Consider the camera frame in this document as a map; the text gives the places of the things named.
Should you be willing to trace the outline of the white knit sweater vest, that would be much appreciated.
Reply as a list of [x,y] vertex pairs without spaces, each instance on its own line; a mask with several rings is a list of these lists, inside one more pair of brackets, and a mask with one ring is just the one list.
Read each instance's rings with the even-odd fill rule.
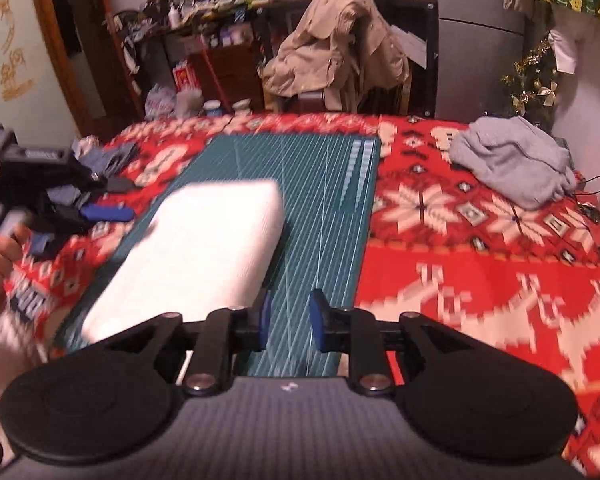
[[88,310],[97,342],[166,312],[202,321],[257,299],[284,226],[276,181],[192,183],[158,207],[140,240]]

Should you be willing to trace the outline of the folded blue jeans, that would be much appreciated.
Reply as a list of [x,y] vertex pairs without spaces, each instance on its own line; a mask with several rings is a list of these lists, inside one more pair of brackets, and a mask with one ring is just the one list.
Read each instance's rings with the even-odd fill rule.
[[[140,146],[135,142],[124,142],[113,148],[95,146],[87,150],[75,145],[73,153],[78,156],[78,162],[82,166],[99,177],[102,185],[94,190],[81,190],[74,184],[49,188],[47,195],[50,201],[55,206],[66,206],[70,211],[83,214],[92,223],[121,220],[121,217],[111,217],[110,214],[91,212],[91,206],[105,194],[125,194],[140,188],[130,178],[121,175],[131,162],[136,161]],[[70,237],[71,234],[57,232],[34,232],[29,254],[35,260],[53,259]]]

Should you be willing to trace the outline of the green cutting mat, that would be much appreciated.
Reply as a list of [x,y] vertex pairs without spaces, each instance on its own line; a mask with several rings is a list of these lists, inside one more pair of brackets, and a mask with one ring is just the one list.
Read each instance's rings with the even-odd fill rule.
[[317,351],[309,296],[319,288],[336,307],[349,309],[354,304],[379,151],[378,139],[358,134],[217,136],[166,192],[151,201],[111,259],[96,271],[62,322],[56,348],[71,352],[86,346],[87,315],[171,194],[188,184],[271,178],[282,191],[285,224],[263,283],[273,299],[268,345],[261,353],[239,358],[236,370],[270,377],[335,374],[338,354]]

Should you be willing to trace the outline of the cluttered dark desk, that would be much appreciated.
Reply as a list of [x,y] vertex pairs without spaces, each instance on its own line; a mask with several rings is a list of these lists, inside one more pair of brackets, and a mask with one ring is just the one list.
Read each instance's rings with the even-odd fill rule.
[[[112,10],[138,10],[147,0],[108,0]],[[438,93],[438,4],[434,0],[374,0],[385,20],[404,32],[411,32],[426,42],[427,65],[412,64],[411,95],[407,113],[420,117],[436,114]],[[249,10],[245,21],[250,25],[260,53],[269,60],[277,46],[297,26],[308,0],[274,2],[261,10]],[[174,85],[172,70],[188,55],[185,39],[193,35],[193,27],[181,32],[158,30],[140,42],[144,67],[152,84]]]

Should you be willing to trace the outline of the red christmas pattern blanket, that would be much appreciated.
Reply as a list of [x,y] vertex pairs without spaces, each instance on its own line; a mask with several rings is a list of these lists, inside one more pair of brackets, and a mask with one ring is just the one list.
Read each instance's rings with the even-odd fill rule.
[[380,144],[354,304],[396,323],[391,396],[330,376],[238,376],[214,396],[140,352],[88,347],[21,377],[6,417],[57,428],[82,462],[25,452],[4,479],[600,479],[600,252],[572,200],[526,211],[452,166],[457,126],[353,115],[143,122],[181,166],[217,136],[358,134]]

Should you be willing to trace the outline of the grey knit sweater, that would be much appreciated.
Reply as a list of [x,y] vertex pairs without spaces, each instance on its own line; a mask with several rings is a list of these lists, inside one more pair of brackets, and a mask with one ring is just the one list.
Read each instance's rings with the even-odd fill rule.
[[569,152],[520,116],[483,116],[450,143],[451,162],[516,206],[537,210],[574,192]]

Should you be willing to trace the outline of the beige jacket on chair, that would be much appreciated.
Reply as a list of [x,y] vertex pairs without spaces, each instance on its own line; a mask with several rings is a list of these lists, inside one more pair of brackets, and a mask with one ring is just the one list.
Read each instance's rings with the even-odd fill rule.
[[312,0],[262,70],[266,92],[321,91],[332,112],[354,113],[370,90],[409,81],[407,56],[374,0]]

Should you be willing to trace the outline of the small christmas tree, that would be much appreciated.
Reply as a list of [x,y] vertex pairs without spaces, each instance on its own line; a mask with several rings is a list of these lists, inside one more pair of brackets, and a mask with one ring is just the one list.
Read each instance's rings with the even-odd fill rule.
[[552,131],[558,102],[558,71],[547,35],[501,76],[501,86],[506,117],[519,116],[547,133]]

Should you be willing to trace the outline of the grey refrigerator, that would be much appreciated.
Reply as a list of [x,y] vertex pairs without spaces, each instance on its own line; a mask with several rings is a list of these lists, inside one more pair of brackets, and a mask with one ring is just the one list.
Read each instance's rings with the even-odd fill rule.
[[436,117],[472,122],[508,107],[502,77],[521,58],[524,17],[503,0],[437,0]]

